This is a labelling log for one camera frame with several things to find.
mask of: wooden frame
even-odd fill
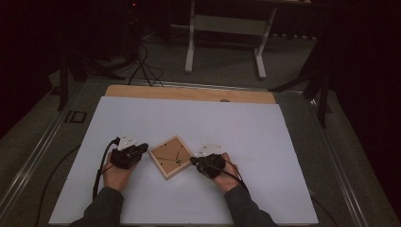
[[[165,141],[149,154],[166,180],[190,166],[189,159],[193,156],[179,136]]]

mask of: black sensor device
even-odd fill
[[[148,151],[148,144],[132,145],[122,150],[113,149],[110,162],[119,168],[129,169],[142,159],[142,154]]]
[[[206,157],[192,157],[190,161],[197,167],[199,173],[210,179],[216,178],[225,167],[225,160],[221,154],[210,154]]]

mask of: gray floor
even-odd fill
[[[236,44],[210,42],[207,34],[197,40],[194,71],[186,74],[183,70],[186,55],[185,36],[176,36],[170,43],[158,41],[150,36],[144,41],[148,49],[147,63],[163,69],[161,81],[164,86],[206,86],[230,87],[267,91],[294,79],[302,68],[315,41],[273,37],[269,40],[263,55],[268,79],[257,77],[253,61],[253,39],[244,38]],[[136,65],[117,71],[128,78]],[[56,72],[51,78],[57,83]],[[135,76],[133,84],[145,84],[142,73]],[[0,153],[0,195],[6,195],[8,188],[32,152],[42,150],[40,162],[25,188],[10,201],[9,212],[2,217],[1,226],[33,226],[39,207],[40,196],[45,182],[57,162],[71,149],[80,144],[90,124],[100,97],[113,83],[127,83],[100,78],[94,74],[86,83],[70,83],[70,102],[64,112],[57,112],[58,98],[45,96],[35,108],[23,118],[1,141]],[[386,200],[363,149],[347,121],[336,95],[330,93],[331,113],[326,115],[327,130],[320,128],[316,120],[315,106],[305,100],[297,91],[304,84],[292,88],[293,92],[274,94],[280,104],[288,130],[307,186],[314,198],[323,205],[340,226],[401,226]],[[69,111],[86,112],[84,123],[63,122]],[[55,172],[44,197],[44,206],[39,226],[46,223],[61,192],[75,153],[68,157]],[[333,221],[314,203],[319,224],[335,226]]]

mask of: hand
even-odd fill
[[[130,175],[135,169],[136,165],[130,169],[123,169],[113,166],[110,162],[112,154],[107,155],[107,163],[103,166],[103,182],[105,187],[110,187],[122,192],[127,186]]]
[[[228,154],[226,152],[224,152],[223,154],[221,154],[221,157],[230,162],[230,157],[228,156]],[[226,167],[224,167],[224,171],[233,174],[234,176],[236,176],[238,178],[238,172],[236,171],[237,166],[236,165],[231,165],[229,163],[226,163]],[[218,188],[223,192],[226,193],[228,191],[230,191],[231,189],[233,189],[234,187],[239,185],[239,182],[230,177],[229,175],[225,174],[225,173],[221,173],[220,175],[218,175],[216,178],[213,179],[213,182],[218,186]]]

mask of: wire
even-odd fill
[[[135,55],[134,54],[129,54],[129,56],[124,61],[122,61],[120,63],[112,64],[112,65],[107,65],[107,66],[104,66],[104,67],[106,69],[115,71],[117,69],[121,69],[121,68],[127,67],[129,65],[133,65],[134,62],[135,62]]]
[[[49,176],[49,178],[47,179],[47,182],[46,182],[46,184],[45,184],[45,186],[44,186],[44,190],[43,190],[42,195],[41,195],[41,200],[40,200],[40,202],[39,202],[38,213],[37,213],[37,215],[36,215],[36,220],[35,220],[35,225],[34,225],[35,227],[37,227],[38,224],[39,224],[39,220],[40,220],[40,218],[41,218],[42,206],[43,206],[43,204],[44,204],[44,195],[46,194],[47,187],[48,187],[48,185],[50,184],[50,181],[51,181],[51,179],[52,179],[54,173],[56,172],[57,168],[61,165],[61,163],[62,163],[68,156],[70,156],[72,153],[74,153],[79,147],[80,147],[80,145],[77,146],[76,148],[72,149],[71,151],[69,151],[69,152],[57,163],[56,167],[54,167],[53,170],[52,170],[52,172],[50,173],[50,176]]]
[[[184,30],[182,30],[182,31],[179,31],[179,32],[177,32],[177,33],[175,33],[175,34],[172,34],[172,35],[170,35],[170,38],[174,38],[174,37],[177,37],[177,36],[179,36],[179,35],[181,35],[181,34],[184,34],[186,31],[188,31],[189,30],[189,28],[185,28]],[[152,37],[152,36],[156,36],[157,34],[155,33],[155,32],[153,32],[153,33],[150,33],[149,35],[146,35],[146,36],[144,36],[144,37],[142,37],[141,39],[143,40],[143,41],[146,41],[146,42],[149,42],[149,43],[161,43],[161,42],[163,42],[165,39],[163,39],[163,38],[160,38],[160,37],[156,37],[156,38],[159,38],[158,40],[152,40],[152,39],[150,39],[150,37]]]
[[[239,177],[240,177],[241,180],[242,180],[242,176],[241,176],[241,174],[239,173],[238,168],[235,167],[235,165],[234,165],[233,163],[231,163],[231,162],[229,162],[229,161],[227,161],[227,160],[224,160],[224,161],[225,161],[226,163],[229,163],[231,166],[233,166],[233,168],[235,169],[236,173],[238,173]]]
[[[111,169],[114,165],[109,166],[108,168],[106,168],[105,170],[103,170],[103,172],[101,172],[101,174],[105,173],[107,170]]]
[[[237,178],[236,176],[234,176],[233,174],[231,174],[231,173],[225,171],[224,169],[217,168],[217,167],[212,166],[212,165],[210,165],[210,164],[207,164],[207,166],[208,166],[208,167],[211,167],[211,168],[213,168],[213,169],[215,169],[215,170],[217,170],[217,171],[219,171],[219,172],[222,172],[222,173],[224,173],[224,174],[227,174],[228,176],[234,178],[235,180],[237,180],[237,181],[239,182],[239,184],[241,184],[241,186],[248,192],[248,194],[251,195],[251,193],[250,193],[250,191],[248,190],[247,185],[244,183],[242,177],[241,177],[241,179],[239,179],[239,178]]]
[[[324,206],[322,206],[322,204],[320,202],[318,202],[318,200],[316,200],[316,198],[314,198],[313,196],[310,196],[310,198],[315,201],[322,209],[323,211],[331,218],[331,220],[333,221],[333,223],[337,226],[340,227],[339,224],[336,222],[336,220],[334,219],[334,217],[327,211],[326,208],[324,208]]]
[[[135,75],[136,75],[136,73],[138,72],[138,70],[139,70],[139,69],[142,69],[142,72],[143,72],[143,74],[144,74],[144,77],[145,77],[145,79],[147,80],[149,86],[153,86],[156,82],[159,82],[159,83],[162,85],[162,87],[164,87],[162,81],[160,80],[160,78],[161,78],[161,77],[163,76],[163,74],[164,74],[163,70],[160,69],[160,68],[154,67],[154,66],[150,66],[150,65],[148,65],[148,64],[146,63],[146,60],[147,60],[147,58],[148,58],[148,49],[147,49],[143,44],[140,44],[140,45],[145,49],[145,57],[142,59],[141,56],[138,54],[137,57],[138,57],[139,65],[138,65],[138,67],[135,69],[135,71],[132,73],[132,75],[131,75],[131,77],[130,77],[130,80],[129,80],[129,82],[128,82],[128,85],[131,85],[131,81],[132,81],[132,79],[135,77]],[[145,67],[147,67],[147,69],[149,70],[149,72],[154,76],[154,81],[153,81],[152,83],[150,82],[150,79],[149,79],[148,74],[147,74],[147,72],[146,72],[146,70],[145,70]],[[153,71],[152,71],[151,69],[155,69],[155,70],[160,71],[160,72],[161,72],[161,75],[160,75],[160,76],[156,76],[156,75],[153,73]]]
[[[103,172],[102,172],[102,169],[103,169],[104,161],[106,160],[107,151],[109,151],[109,148],[110,148],[113,144],[118,145],[119,141],[120,141],[120,138],[118,138],[118,137],[115,138],[114,140],[112,140],[112,141],[109,143],[109,145],[108,145],[108,146],[106,147],[106,149],[104,150],[103,158],[101,159],[101,162],[100,162],[100,167],[99,167],[99,169],[97,170],[97,173],[96,173],[95,184],[94,184],[94,188],[93,188],[93,192],[92,192],[92,199],[93,199],[93,200],[94,200],[94,199],[96,198],[96,196],[97,196],[97,190],[98,190],[98,187],[99,187],[100,176],[101,176],[101,174],[103,173]]]
[[[141,44],[141,46],[145,49],[145,51],[146,51],[146,56],[148,56],[148,49],[147,49],[143,44]],[[153,67],[153,66],[150,66],[150,65],[146,64],[146,59],[143,60],[143,64],[147,67],[147,69],[149,70],[149,72],[150,72],[150,73],[154,76],[154,78],[155,78],[155,80],[153,81],[153,83],[152,83],[150,86],[153,86],[153,85],[156,83],[156,81],[159,81],[160,84],[162,85],[162,87],[164,87],[163,83],[160,81],[160,78],[163,76],[163,70],[160,69],[160,68],[156,68],[156,67]],[[159,71],[161,72],[161,75],[160,75],[159,77],[157,77],[157,76],[150,70],[150,68],[159,70]]]
[[[124,10],[126,11],[126,14],[125,14],[126,18],[125,19],[128,20],[128,18],[130,16],[129,16],[129,13],[128,13],[127,1],[126,0],[122,0],[122,2],[123,2],[123,5],[125,6]],[[124,39],[123,39],[123,48],[121,50],[121,55],[124,55],[124,51],[125,51],[126,45],[127,45],[126,44],[126,42],[127,42],[127,30],[126,30],[125,26],[123,26],[123,31],[124,31]]]

